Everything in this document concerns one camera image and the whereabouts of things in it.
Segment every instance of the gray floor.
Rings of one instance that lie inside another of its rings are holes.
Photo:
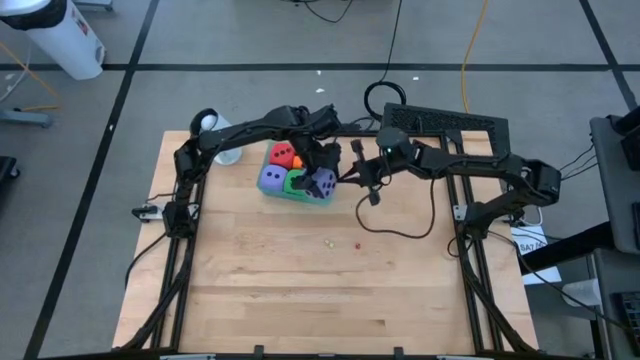
[[[108,48],[108,63],[128,63],[150,3],[116,0],[114,14],[86,13]],[[345,4],[314,5],[337,16]],[[280,0],[160,0],[140,62],[382,63],[396,6],[397,0],[356,0],[344,20],[332,25]],[[640,3],[592,6],[618,62],[640,63],[640,26],[634,18]],[[460,63],[480,7],[471,0],[405,0],[393,61]],[[0,41],[24,56],[23,34],[0,25]],[[0,64],[9,62],[0,54]],[[33,62],[50,59],[34,50]],[[491,0],[471,62],[606,64],[579,2],[553,0]],[[10,83],[5,80],[10,73],[0,72],[0,88]],[[0,210],[5,278],[0,352],[8,359],[24,354],[124,72],[107,71],[85,82],[58,71],[40,75],[62,95],[53,127],[0,125],[0,154],[17,157],[23,170]],[[110,348],[124,272],[140,228],[130,209],[149,191],[165,130],[186,129],[197,111],[211,106],[240,122],[282,104],[314,109],[334,103],[348,121],[365,114],[362,92],[380,76],[380,71],[136,72],[41,355]],[[640,73],[624,76],[640,92]],[[392,71],[388,79],[405,88],[410,104],[463,110],[457,71]],[[627,111],[611,71],[470,71],[467,84],[472,112],[510,120],[514,152],[558,166],[589,146],[589,119]],[[319,88],[324,92],[317,93]],[[395,100],[382,90],[374,98],[379,109]],[[29,80],[2,106],[51,101]],[[597,172],[563,183],[560,203],[544,215],[546,231],[558,236],[606,220]],[[585,261],[563,265],[561,272],[569,281],[587,277]],[[586,320],[564,316],[571,309],[544,288],[528,293],[541,348],[566,355],[592,350]]]

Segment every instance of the red die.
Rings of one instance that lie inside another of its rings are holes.
[[[269,164],[279,165],[287,170],[293,168],[293,157],[295,153],[290,144],[280,143],[275,144],[271,148],[271,155],[269,155]]]

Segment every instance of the dice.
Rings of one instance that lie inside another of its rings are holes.
[[[292,169],[304,169],[304,164],[298,155],[293,157]]]
[[[271,154],[269,155],[269,164],[278,165],[287,170],[293,168],[293,158],[295,153],[291,145],[287,143],[279,143],[273,145]]]
[[[303,174],[304,174],[304,170],[300,170],[300,169],[289,170],[289,172],[287,173],[287,178],[284,180],[284,192],[286,192],[287,194],[296,195],[296,196],[306,196],[304,190],[294,190],[291,187],[291,182],[293,181],[293,178]]]
[[[282,192],[287,178],[287,169],[278,165],[268,165],[260,174],[260,188],[269,191]]]
[[[318,171],[311,175],[311,178],[315,180],[316,186],[320,189],[320,192],[322,192],[321,199],[326,199],[333,195],[338,179],[336,179],[336,174],[332,170],[318,168]],[[307,190],[306,193],[307,196],[318,198],[310,190]]]

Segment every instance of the green die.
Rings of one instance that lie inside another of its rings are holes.
[[[304,174],[304,169],[289,170],[289,172],[287,173],[287,177],[284,179],[284,192],[286,192],[287,194],[301,196],[301,197],[307,196],[304,190],[294,190],[293,188],[291,188],[291,182],[293,178],[303,174]]]

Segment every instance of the purple die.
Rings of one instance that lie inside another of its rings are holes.
[[[338,179],[336,179],[336,174],[332,170],[318,168],[318,171],[316,171],[316,173],[313,174],[311,178],[315,180],[316,186],[318,187],[320,192],[322,192],[322,199],[326,199],[333,195]],[[316,197],[311,191],[308,190],[307,195]]]
[[[287,169],[278,165],[265,166],[260,174],[260,187],[265,190],[283,191]]]

